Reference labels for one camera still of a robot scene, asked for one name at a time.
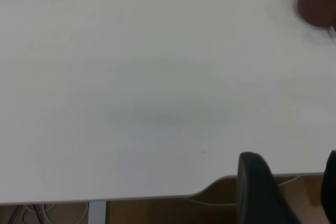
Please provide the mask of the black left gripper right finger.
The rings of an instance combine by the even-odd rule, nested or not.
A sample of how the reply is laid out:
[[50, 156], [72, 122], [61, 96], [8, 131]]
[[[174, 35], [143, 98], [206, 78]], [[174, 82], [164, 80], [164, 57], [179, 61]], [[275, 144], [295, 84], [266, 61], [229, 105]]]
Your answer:
[[336, 156], [332, 150], [326, 163], [321, 186], [321, 204], [330, 223], [335, 223]]

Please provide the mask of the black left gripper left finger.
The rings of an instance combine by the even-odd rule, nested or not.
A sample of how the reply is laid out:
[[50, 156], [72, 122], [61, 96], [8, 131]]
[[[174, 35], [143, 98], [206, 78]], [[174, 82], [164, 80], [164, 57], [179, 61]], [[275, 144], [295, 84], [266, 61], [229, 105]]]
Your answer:
[[268, 164], [257, 153], [239, 155], [238, 223], [300, 223], [277, 185]]

